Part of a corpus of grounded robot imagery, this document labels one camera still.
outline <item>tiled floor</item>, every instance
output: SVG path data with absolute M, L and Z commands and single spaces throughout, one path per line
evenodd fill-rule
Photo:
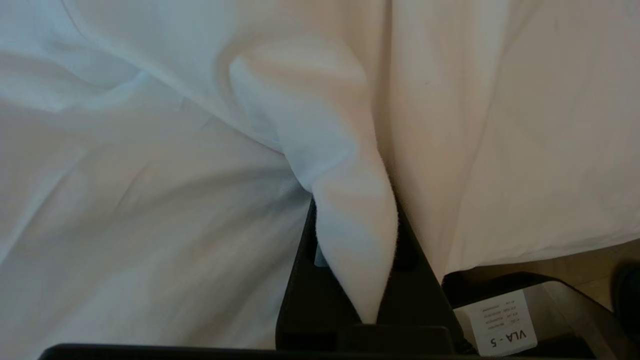
M 626 260 L 640 261 L 640 239 L 622 245 L 530 263 L 481 266 L 464 272 L 471 281 L 493 279 L 518 271 L 557 277 L 611 308 L 609 286 L 616 266 Z

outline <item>crease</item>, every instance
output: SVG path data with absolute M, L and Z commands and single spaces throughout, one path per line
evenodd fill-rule
M 296 200 L 296 198 L 298 198 L 299 196 L 300 196 L 299 192 L 290 191 L 285 196 L 285 199 L 282 200 L 282 202 L 286 204 L 292 204 L 292 201 L 295 203 L 298 203 L 299 199 Z M 189 270 L 187 272 L 183 272 L 185 281 L 181 281 L 180 286 L 172 289 L 172 291 L 165 296 L 175 296 L 175 294 L 177 293 L 189 292 L 190 290 L 193 290 L 193 289 L 203 289 L 203 288 L 207 288 L 208 286 L 210 287 L 211 284 L 218 284 L 218 282 L 211 282 L 210 279 L 207 279 L 203 275 L 203 274 L 206 274 L 206 272 L 211 268 L 211 259 L 215 259 L 215 256 L 216 256 L 216 247 L 220 244 L 220 241 L 219 241 L 220 238 L 224 237 L 224 236 L 221 237 L 221 236 L 213 236 L 213 235 L 222 234 L 222 233 L 232 233 L 235 231 L 242 231 L 243 224 L 245 223 L 245 220 L 244 220 L 245 218 L 247 217 L 255 218 L 255 217 L 264 216 L 264 214 L 269 213 L 266 210 L 268 210 L 273 206 L 274 206 L 273 203 L 261 204 L 256 208 L 242 211 L 237 214 L 235 219 L 229 222 L 224 222 L 222 224 L 208 227 L 207 229 L 205 229 L 205 231 L 202 234 L 194 238 L 193 241 L 190 243 L 190 247 L 198 247 L 199 253 L 209 254 L 209 256 L 206 258 L 199 259 L 194 263 L 192 263 L 190 265 Z M 243 242 L 242 244 L 240 244 L 240 247 L 247 246 L 251 242 L 252 241 L 243 239 Z M 203 321 L 199 326 L 197 326 L 196 329 L 192 329 L 187 334 L 185 334 L 184 338 L 182 339 L 182 342 L 197 344 L 203 332 L 206 333 L 206 335 L 208 336 L 210 336 L 211 334 L 216 334 L 215 338 L 217 338 L 218 335 L 220 334 L 221 329 L 224 328 L 224 326 L 223 327 L 219 326 L 220 323 L 231 325 L 233 322 L 232 321 L 233 319 L 229 318 L 228 315 L 240 313 L 243 310 L 244 306 L 246 305 L 247 301 L 251 298 L 251 295 L 253 294 L 253 290 L 256 289 L 258 285 L 264 280 L 264 278 L 256 279 L 256 277 L 260 277 L 260 276 L 257 276 L 256 274 L 262 274 L 262 275 L 270 274 L 271 268 L 273 268 L 274 266 L 278 267 L 281 265 L 280 258 L 285 258 L 286 256 L 290 256 L 290 255 L 291 254 L 287 253 L 287 250 L 282 250 L 278 259 L 272 259 L 268 263 L 261 264 L 260 268 L 266 268 L 266 270 L 255 268 L 253 269 L 252 272 L 243 274 L 243 276 L 249 280 L 249 284 L 247 284 L 247 281 L 237 282 L 239 284 L 244 284 L 242 286 L 242 290 L 237 291 L 235 296 L 229 298 L 228 301 L 224 303 L 223 305 L 224 311 L 222 312 L 213 311 L 209 313 L 210 318 L 208 320 Z M 224 280 L 224 278 L 225 276 L 224 274 L 222 274 L 220 279 Z M 202 293 L 207 293 L 207 290 L 200 290 L 200 291 Z M 184 299 L 182 301 L 182 304 L 186 304 L 188 302 L 189 302 L 189 299 Z M 193 309 L 193 306 L 183 306 L 183 308 Z M 180 321 L 179 319 L 184 318 L 185 316 L 189 317 L 189 313 L 190 311 L 188 310 L 177 311 L 172 314 L 172 321 Z M 162 329 L 163 335 L 169 332 L 167 328 L 169 328 L 169 325 L 166 325 L 163 327 Z
M 538 10 L 542 7 L 543 3 L 544 1 L 534 2 L 534 7 L 531 10 L 529 10 L 529 12 L 527 12 L 522 23 L 514 30 L 513 35 L 511 35 L 509 39 L 505 41 L 505 46 L 502 52 L 502 56 L 505 56 L 511 50 L 511 47 L 513 47 L 513 44 L 515 44 L 516 40 L 518 40 L 518 38 L 522 34 L 522 31 L 527 27 L 531 19 L 533 19 L 533 15 L 535 15 L 535 13 L 538 12 Z
M 524 25 L 519 27 L 517 30 L 517 36 L 515 37 L 518 38 L 520 35 L 520 32 L 522 32 L 522 30 L 525 28 L 525 25 L 529 23 L 530 19 L 532 18 L 533 14 L 535 12 L 538 11 L 538 9 L 540 8 L 540 6 L 538 5 L 537 7 L 535 7 L 535 9 L 531 12 L 531 14 L 527 17 L 527 19 L 524 21 Z M 477 162 L 479 153 L 480 153 L 480 149 L 482 148 L 482 144 L 484 143 L 484 138 L 486 136 L 486 128 L 487 128 L 487 124 L 489 122 L 489 116 L 492 113 L 493 107 L 494 107 L 494 103 L 495 103 L 495 96 L 497 93 L 497 89 L 498 89 L 498 85 L 499 85 L 499 80 L 500 80 L 500 69 L 502 68 L 502 63 L 504 61 L 504 58 L 506 56 L 506 53 L 508 52 L 509 47 L 511 47 L 511 45 L 513 45 L 513 42 L 515 41 L 515 39 L 506 44 L 506 41 L 503 42 L 503 46 L 502 46 L 502 50 L 500 51 L 500 58 L 498 60 L 498 64 L 496 66 L 496 73 L 495 73 L 495 79 L 493 81 L 493 85 L 492 85 L 492 90 L 491 90 L 491 96 L 489 98 L 488 104 L 487 104 L 487 108 L 486 108 L 486 113 L 484 114 L 484 116 L 482 117 L 483 119 L 483 123 L 482 123 L 482 128 L 480 130 L 480 136 L 478 139 L 478 143 L 476 145 L 476 148 L 474 149 L 473 152 L 473 156 L 471 157 L 471 159 L 468 162 L 468 166 L 465 170 L 465 174 L 464 174 L 464 178 L 463 178 L 463 184 L 462 184 L 462 189 L 460 191 L 460 196 L 457 200 L 457 206 L 456 206 L 456 210 L 454 211 L 454 216 L 455 219 L 452 223 L 452 228 L 453 228 L 453 233 L 452 233 L 452 244 L 451 247 L 449 248 L 448 251 L 448 255 L 447 257 L 449 257 L 451 255 L 451 250 L 453 249 L 453 247 L 458 243 L 458 241 L 456 240 L 456 236 L 458 234 L 459 231 L 459 220 L 460 220 L 460 216 L 461 216 L 461 211 L 462 211 L 462 203 L 464 201 L 465 198 L 465 194 L 468 192 L 468 188 L 470 186 L 471 183 L 471 178 L 472 178 L 472 174 L 473 174 L 473 169 L 475 167 L 475 164 Z M 459 262 L 461 262 L 461 258 L 462 258 L 463 254 L 460 253 L 460 258 L 458 259 Z M 444 272 L 445 274 L 449 273 L 449 264 L 450 262 L 446 262 L 445 268 L 444 268 Z
M 71 13 L 69 12 L 69 9 L 67 7 L 67 2 L 66 0 L 59 0 L 60 1 L 60 5 L 62 5 L 62 8 L 64 9 L 65 13 L 67 14 L 67 17 L 69 18 L 69 21 L 71 22 L 71 25 L 74 26 L 74 28 L 76 29 L 76 31 L 78 32 L 78 34 L 85 39 L 86 41 L 88 41 L 89 43 L 92 43 L 92 41 L 89 39 L 88 36 L 86 36 L 86 34 L 84 33 L 84 31 L 80 30 L 80 27 L 78 26 L 78 24 L 76 23 L 76 20 L 74 19 L 73 16 L 71 16 Z
M 13 240 L 10 240 L 9 247 L 6 250 L 6 253 L 0 258 L 0 265 L 4 263 L 5 259 L 9 257 L 9 255 L 15 250 L 15 246 L 20 243 L 24 239 L 24 235 L 29 231 L 29 228 L 33 225 L 33 223 L 42 216 L 43 209 L 50 203 L 54 194 L 58 192 L 61 188 L 62 184 L 68 179 L 69 175 L 80 165 L 82 165 L 87 159 L 94 156 L 97 152 L 99 152 L 102 147 L 97 147 L 93 150 L 86 152 L 83 156 L 81 156 L 73 165 L 71 165 L 64 174 L 56 181 L 56 184 L 49 190 L 44 200 L 38 205 L 38 207 L 32 212 L 29 216 L 29 219 L 24 223 L 22 229 L 20 229 L 16 235 L 13 235 Z
M 111 217 L 114 214 L 116 214 L 118 212 L 118 210 L 122 207 L 122 204 L 124 203 L 124 201 L 126 199 L 128 199 L 129 194 L 131 193 L 134 185 L 138 182 L 138 180 L 142 177 L 142 175 L 145 172 L 147 172 L 147 170 L 151 166 L 151 163 L 152 163 L 151 161 L 147 162 L 144 166 L 142 166 L 142 168 L 138 171 L 138 173 L 133 177 L 133 179 L 131 180 L 131 182 L 127 186 L 127 189 L 120 196 L 120 199 L 116 203 L 116 206 L 113 208 L 113 210 L 111 210 L 111 214 L 110 214 L 109 217 Z
M 175 188 L 168 189 L 162 194 L 150 199 L 148 202 L 141 204 L 140 206 L 131 209 L 130 211 L 125 211 L 122 214 L 119 214 L 120 217 L 124 215 L 137 216 L 141 213 L 149 209 L 153 209 L 160 204 L 164 204 L 175 200 L 181 193 L 185 193 L 185 196 L 203 196 L 203 192 L 209 188 L 217 191 L 226 191 L 224 186 L 226 184 L 237 184 L 241 181 L 246 181 L 246 179 L 251 179 L 254 181 L 255 179 L 264 179 L 265 177 L 269 178 L 279 178 L 284 175 L 290 174 L 291 170 L 288 168 L 262 168 L 262 169 L 246 169 L 239 170 L 233 174 L 214 174 L 211 176 L 205 176 L 199 179 L 194 179 L 192 181 L 188 181 L 180 186 L 176 186 Z
M 385 1 L 385 15 L 383 20 L 383 34 L 380 45 L 380 62 L 378 63 L 377 72 L 379 78 L 376 82 L 376 88 L 373 89 L 371 97 L 374 104 L 371 104 L 371 117 L 374 124 L 374 134 L 378 153 L 383 159 L 385 168 L 388 168 L 387 174 L 395 169 L 395 150 L 392 146 L 393 127 L 391 126 L 391 63 L 393 53 L 393 6 L 391 0 Z

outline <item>white label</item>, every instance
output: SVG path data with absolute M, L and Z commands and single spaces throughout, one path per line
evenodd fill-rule
M 522 290 L 465 306 L 481 356 L 506 356 L 536 347 L 529 308 Z

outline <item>white sheet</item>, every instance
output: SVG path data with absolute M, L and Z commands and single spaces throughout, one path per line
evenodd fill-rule
M 375 140 L 439 277 L 639 235 L 637 1 L 0 7 L 3 359 L 273 346 L 298 181 L 372 321 Z

